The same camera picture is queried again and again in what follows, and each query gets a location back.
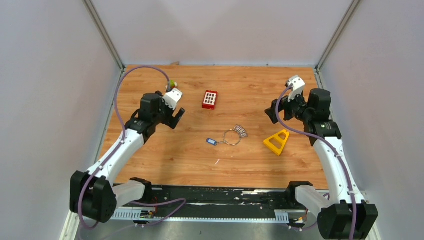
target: label on key tag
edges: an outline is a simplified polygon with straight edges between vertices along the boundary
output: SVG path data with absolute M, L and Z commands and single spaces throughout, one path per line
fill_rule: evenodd
M 215 140 L 213 140 L 212 138 L 208 138 L 208 139 L 206 139 L 206 142 L 207 142 L 208 144 L 212 144 L 212 145 L 214 145 L 214 146 L 218 145 L 218 142 L 217 142 L 217 141 L 215 141 Z

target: gray floor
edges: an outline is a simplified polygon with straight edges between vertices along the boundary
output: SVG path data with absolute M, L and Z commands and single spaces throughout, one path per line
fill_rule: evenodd
M 83 240 L 100 240 L 134 224 L 126 220 L 111 220 L 94 230 L 81 231 Z M 322 240 L 318 228 L 296 232 L 285 225 L 272 223 L 204 223 L 162 222 L 152 227 L 130 227 L 108 240 Z

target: wooden table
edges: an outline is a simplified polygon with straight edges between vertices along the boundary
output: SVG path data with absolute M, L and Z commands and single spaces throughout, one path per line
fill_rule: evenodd
M 158 125 L 156 133 L 123 168 L 117 183 L 138 177 L 156 185 L 285 188 L 290 181 L 310 181 L 317 189 L 328 188 L 321 162 L 306 136 L 291 133 L 280 156 L 263 144 L 264 139 L 283 129 L 280 124 L 272 124 L 264 110 L 294 75 L 306 82 L 307 97 L 317 87 L 312 68 L 182 65 L 160 68 L 184 93 L 178 109 L 184 108 L 186 113 L 175 130 Z M 118 96 L 124 121 L 140 107 L 143 94 L 158 90 L 164 93 L 165 89 L 164 76 L 153 69 L 130 73 Z M 202 108 L 206 90 L 218 92 L 215 110 Z M 235 124 L 243 126 L 248 133 L 240 144 L 206 143 L 207 138 L 221 141 L 223 132 Z M 303 130 L 303 124 L 296 119 L 287 124 Z M 101 155 L 120 133 L 114 113 Z

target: white wall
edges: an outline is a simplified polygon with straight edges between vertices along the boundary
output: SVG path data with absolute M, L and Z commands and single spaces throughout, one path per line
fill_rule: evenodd
M 381 239 L 422 239 L 424 2 L 365 0 L 322 70 Z
M 93 0 L 126 64 L 315 65 L 351 0 Z
M 81 1 L 2 1 L 0 32 L 0 239 L 57 240 L 120 71 Z

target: red box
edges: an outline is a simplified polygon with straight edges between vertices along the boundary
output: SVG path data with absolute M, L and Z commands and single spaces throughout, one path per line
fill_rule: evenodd
M 218 92 L 217 91 L 207 90 L 204 93 L 202 108 L 214 110 L 215 105 L 217 104 L 217 98 L 218 98 Z

